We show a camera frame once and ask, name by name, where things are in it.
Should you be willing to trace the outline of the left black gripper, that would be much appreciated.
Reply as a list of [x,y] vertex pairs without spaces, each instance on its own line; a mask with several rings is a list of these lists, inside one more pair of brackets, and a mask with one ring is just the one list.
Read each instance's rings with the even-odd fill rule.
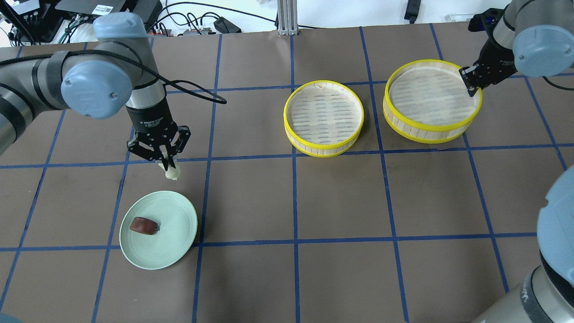
[[178,126],[168,105],[154,105],[146,109],[127,106],[135,129],[134,137],[127,141],[127,151],[147,161],[157,161],[168,171],[178,167],[177,155],[182,153],[191,137],[187,126]]

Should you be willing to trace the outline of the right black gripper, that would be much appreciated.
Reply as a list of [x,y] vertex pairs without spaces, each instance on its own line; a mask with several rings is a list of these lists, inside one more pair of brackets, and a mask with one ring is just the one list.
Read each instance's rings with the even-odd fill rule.
[[497,43],[485,43],[474,65],[459,69],[470,97],[474,97],[479,88],[498,84],[515,73],[513,51]]

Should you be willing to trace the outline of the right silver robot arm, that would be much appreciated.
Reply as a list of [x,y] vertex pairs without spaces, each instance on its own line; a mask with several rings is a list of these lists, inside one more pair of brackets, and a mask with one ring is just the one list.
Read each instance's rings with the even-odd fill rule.
[[[573,67],[571,0],[513,0],[504,9],[476,14],[468,30],[488,35],[477,61],[459,69],[469,96],[516,72],[548,81]],[[539,211],[541,265],[478,315],[476,323],[573,321],[573,175],[570,167],[556,180]]]

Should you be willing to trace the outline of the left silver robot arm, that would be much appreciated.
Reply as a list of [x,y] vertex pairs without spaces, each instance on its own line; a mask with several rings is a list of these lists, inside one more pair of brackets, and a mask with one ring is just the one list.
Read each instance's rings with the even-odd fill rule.
[[42,112],[72,109],[105,119],[126,108],[135,129],[127,150],[174,171],[191,132],[171,116],[144,23],[135,13],[117,12],[98,17],[93,27],[93,50],[1,62],[1,151]]

